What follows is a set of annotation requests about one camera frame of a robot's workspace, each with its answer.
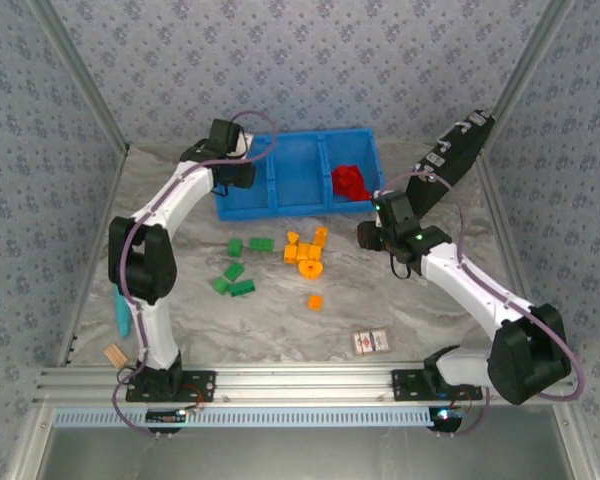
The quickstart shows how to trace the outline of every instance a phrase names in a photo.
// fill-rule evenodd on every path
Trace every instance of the orange block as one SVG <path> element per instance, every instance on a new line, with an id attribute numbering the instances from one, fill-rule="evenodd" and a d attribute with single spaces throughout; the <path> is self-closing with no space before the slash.
<path id="1" fill-rule="evenodd" d="M 309 259 L 309 247 L 311 245 L 309 245 L 308 243 L 299 243 L 298 244 L 298 261 L 301 262 L 302 260 L 308 260 Z"/>
<path id="2" fill-rule="evenodd" d="M 309 246 L 309 260 L 320 261 L 321 256 L 322 256 L 322 247 L 319 247 L 318 245 L 310 245 Z"/>
<path id="3" fill-rule="evenodd" d="M 284 247 L 284 263 L 298 263 L 298 246 L 287 245 Z"/>
<path id="4" fill-rule="evenodd" d="M 300 235 L 298 235 L 296 232 L 288 232 L 287 238 L 289 239 L 289 245 L 295 245 L 296 243 L 298 243 Z"/>
<path id="5" fill-rule="evenodd" d="M 309 297 L 309 308 L 311 310 L 322 309 L 322 297 L 320 295 L 311 295 Z"/>
<path id="6" fill-rule="evenodd" d="M 324 248 L 327 245 L 327 234 L 329 229 L 327 227 L 316 228 L 316 234 L 313 237 L 313 244 Z"/>
<path id="7" fill-rule="evenodd" d="M 315 260 L 302 260 L 298 264 L 298 270 L 307 280 L 315 280 L 322 275 L 322 264 Z"/>

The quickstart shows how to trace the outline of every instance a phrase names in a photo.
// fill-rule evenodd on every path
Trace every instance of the gray marble table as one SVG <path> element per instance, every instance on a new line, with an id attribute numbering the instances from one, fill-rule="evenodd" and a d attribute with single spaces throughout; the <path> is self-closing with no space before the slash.
<path id="1" fill-rule="evenodd" d="M 143 206 L 171 175 L 185 146 L 132 147 L 123 168 L 112 215 L 129 215 Z M 409 170 L 430 147 L 381 139 L 378 150 L 390 179 Z M 473 261 L 507 284 L 489 213 L 474 170 L 458 184 L 468 214 L 466 251 Z M 356 226 L 371 215 L 263 219 L 225 223 L 214 199 L 204 198 L 188 215 L 173 240 L 178 279 L 170 296 L 171 321 L 185 364 L 220 362 L 421 360 L 447 345 L 482 345 L 478 324 L 444 291 L 422 278 L 399 280 L 385 253 L 360 249 Z M 457 238 L 459 217 L 450 196 L 426 216 Z M 315 227 L 329 228 L 323 252 L 325 271 L 318 280 L 303 279 L 282 260 L 288 230 L 311 240 Z M 253 279 L 256 292 L 220 296 L 210 282 L 232 263 L 231 237 L 272 237 L 274 253 L 246 250 L 242 279 Z M 324 297 L 323 310 L 307 308 L 309 295 Z M 389 329 L 390 354 L 357 357 L 351 334 L 369 327 Z M 117 343 L 136 357 L 135 332 L 122 339 L 116 325 L 112 285 L 107 279 L 106 245 L 100 252 L 88 299 L 77 328 L 71 366 L 107 365 L 104 349 Z"/>

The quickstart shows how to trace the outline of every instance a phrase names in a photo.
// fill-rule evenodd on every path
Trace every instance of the cyan object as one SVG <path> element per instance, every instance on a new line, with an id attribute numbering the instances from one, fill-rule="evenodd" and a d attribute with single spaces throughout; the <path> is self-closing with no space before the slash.
<path id="1" fill-rule="evenodd" d="M 257 135 L 249 156 L 264 152 L 272 140 L 271 135 Z M 369 192 L 384 185 L 368 128 L 281 133 L 274 151 L 255 165 L 251 188 L 229 187 L 227 196 L 216 195 L 220 220 L 373 211 L 370 201 L 333 194 L 331 172 L 341 165 L 357 165 Z"/>
<path id="2" fill-rule="evenodd" d="M 116 307 L 116 321 L 118 322 L 118 332 L 122 338 L 125 338 L 129 335 L 131 331 L 131 310 L 129 309 L 129 305 L 127 305 L 126 300 L 124 299 L 124 295 L 120 293 L 118 290 L 118 286 L 113 286 L 113 296 L 115 300 Z"/>

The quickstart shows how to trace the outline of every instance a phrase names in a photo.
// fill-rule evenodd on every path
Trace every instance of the red object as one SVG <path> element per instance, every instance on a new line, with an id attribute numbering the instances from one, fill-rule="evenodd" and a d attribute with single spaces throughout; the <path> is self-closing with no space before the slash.
<path id="1" fill-rule="evenodd" d="M 354 202 L 371 199 L 371 194 L 364 188 L 364 177 L 357 165 L 341 165 L 331 172 L 333 193 L 342 195 Z"/>

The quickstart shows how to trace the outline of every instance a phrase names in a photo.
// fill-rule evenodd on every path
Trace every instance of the green block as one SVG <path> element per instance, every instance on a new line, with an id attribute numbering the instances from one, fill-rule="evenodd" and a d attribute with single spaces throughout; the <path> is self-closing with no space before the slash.
<path id="1" fill-rule="evenodd" d="M 252 238 L 249 240 L 249 248 L 256 252 L 273 252 L 273 238 Z"/>
<path id="2" fill-rule="evenodd" d="M 229 268 L 224 271 L 224 276 L 232 282 L 235 282 L 240 275 L 244 273 L 244 265 L 241 263 L 232 263 Z"/>
<path id="3" fill-rule="evenodd" d="M 229 285 L 229 293 L 232 297 L 238 295 L 244 295 L 245 293 L 255 292 L 256 286 L 253 284 L 253 280 L 245 280 L 244 282 L 234 283 Z"/>
<path id="4" fill-rule="evenodd" d="M 229 240 L 229 256 L 239 257 L 240 255 L 242 255 L 242 239 L 232 238 Z"/>
<path id="5" fill-rule="evenodd" d="M 229 290 L 229 282 L 227 282 L 224 278 L 218 277 L 211 284 L 213 289 L 218 292 L 220 295 L 224 295 Z"/>

